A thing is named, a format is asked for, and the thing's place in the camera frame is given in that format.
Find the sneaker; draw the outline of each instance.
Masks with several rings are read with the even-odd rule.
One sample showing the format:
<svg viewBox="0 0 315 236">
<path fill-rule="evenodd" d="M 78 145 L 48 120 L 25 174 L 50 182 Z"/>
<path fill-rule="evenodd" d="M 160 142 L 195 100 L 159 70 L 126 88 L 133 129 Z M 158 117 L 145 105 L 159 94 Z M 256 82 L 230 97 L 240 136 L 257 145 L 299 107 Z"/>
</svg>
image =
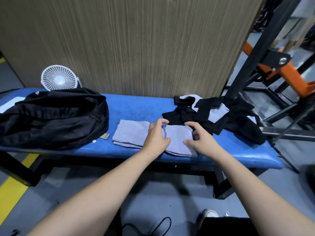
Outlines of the sneaker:
<svg viewBox="0 0 315 236">
<path fill-rule="evenodd" d="M 218 215 L 218 213 L 215 212 L 214 210 L 205 209 L 205 210 L 201 213 L 201 219 L 200 219 L 200 222 L 199 222 L 199 227 L 198 227 L 198 229 L 201 228 L 204 219 L 205 219 L 205 218 L 208 218 L 208 217 L 219 218 L 219 215 Z"/>
</svg>

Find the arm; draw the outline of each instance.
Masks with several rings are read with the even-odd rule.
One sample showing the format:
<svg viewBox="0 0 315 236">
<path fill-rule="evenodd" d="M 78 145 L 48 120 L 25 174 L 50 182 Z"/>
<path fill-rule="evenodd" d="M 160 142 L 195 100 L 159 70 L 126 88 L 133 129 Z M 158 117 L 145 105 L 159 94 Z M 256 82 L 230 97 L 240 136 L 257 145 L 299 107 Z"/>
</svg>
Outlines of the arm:
<svg viewBox="0 0 315 236">
<path fill-rule="evenodd" d="M 196 141 L 184 143 L 221 167 L 260 235 L 314 235 L 315 224 L 244 167 L 196 122 Z"/>
<path fill-rule="evenodd" d="M 28 236 L 104 235 L 127 194 L 145 168 L 170 144 L 162 137 L 159 119 L 150 124 L 143 148 L 90 184 L 33 228 Z"/>
</svg>

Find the blue bench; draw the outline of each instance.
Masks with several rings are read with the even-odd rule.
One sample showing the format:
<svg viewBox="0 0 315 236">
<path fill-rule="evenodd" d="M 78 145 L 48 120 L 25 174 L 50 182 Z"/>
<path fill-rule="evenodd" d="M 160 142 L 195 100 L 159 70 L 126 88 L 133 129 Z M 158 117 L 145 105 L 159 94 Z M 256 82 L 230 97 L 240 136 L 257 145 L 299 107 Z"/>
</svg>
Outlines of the blue bench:
<svg viewBox="0 0 315 236">
<path fill-rule="evenodd" d="M 8 93 L 0 99 L 0 106 L 7 103 L 14 97 L 26 97 L 32 92 L 45 91 L 39 88 L 22 88 Z M 126 159 L 135 154 L 138 149 L 125 148 L 112 143 L 112 136 L 117 128 L 120 119 L 133 121 L 155 122 L 162 118 L 162 113 L 173 111 L 175 109 L 174 101 L 171 98 L 153 98 L 104 94 L 107 98 L 109 109 L 109 128 L 110 134 L 107 140 L 96 139 L 95 143 L 89 143 L 77 149 L 67 151 L 51 151 L 42 149 L 20 149 L 14 147 L 2 147 L 2 152 L 26 152 L 37 154 L 54 154 L 66 156 L 81 156 L 106 159 Z M 249 169 L 260 169 L 258 174 L 265 170 L 281 169 L 283 167 L 275 150 L 265 142 L 261 146 L 253 144 L 234 133 L 223 130 L 220 135 L 213 135 L 216 141 L 239 162 Z M 188 164 L 195 166 L 215 166 L 214 162 L 205 156 L 198 157 L 175 157 L 162 154 L 156 159 L 159 163 L 169 164 Z"/>
</svg>

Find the portable fan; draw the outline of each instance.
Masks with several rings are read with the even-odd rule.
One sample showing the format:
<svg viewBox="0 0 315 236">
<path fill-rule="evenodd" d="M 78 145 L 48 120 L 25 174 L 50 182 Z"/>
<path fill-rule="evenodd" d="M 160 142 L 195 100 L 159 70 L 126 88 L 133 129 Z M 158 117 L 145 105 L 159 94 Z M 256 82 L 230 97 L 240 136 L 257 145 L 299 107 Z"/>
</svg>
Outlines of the portable fan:
<svg viewBox="0 0 315 236">
<path fill-rule="evenodd" d="M 62 65 L 52 65 L 44 69 L 41 76 L 41 83 L 45 89 L 60 90 L 82 87 L 79 78 L 71 69 Z"/>
</svg>

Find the orange metal bar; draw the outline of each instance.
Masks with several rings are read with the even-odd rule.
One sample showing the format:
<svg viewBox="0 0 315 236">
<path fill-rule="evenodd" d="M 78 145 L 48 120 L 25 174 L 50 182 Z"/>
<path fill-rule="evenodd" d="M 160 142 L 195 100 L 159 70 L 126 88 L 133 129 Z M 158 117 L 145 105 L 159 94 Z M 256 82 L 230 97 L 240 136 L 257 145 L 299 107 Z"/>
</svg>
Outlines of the orange metal bar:
<svg viewBox="0 0 315 236">
<path fill-rule="evenodd" d="M 253 47 L 248 42 L 246 42 L 243 47 L 244 53 L 249 55 L 252 50 Z M 287 63 L 285 66 L 277 69 L 276 71 L 273 71 L 269 66 L 263 64 L 258 64 L 258 67 L 265 73 L 271 72 L 267 79 L 270 79 L 275 74 L 279 74 L 302 98 L 305 98 L 314 92 L 315 81 L 306 83 L 291 62 Z"/>
</svg>

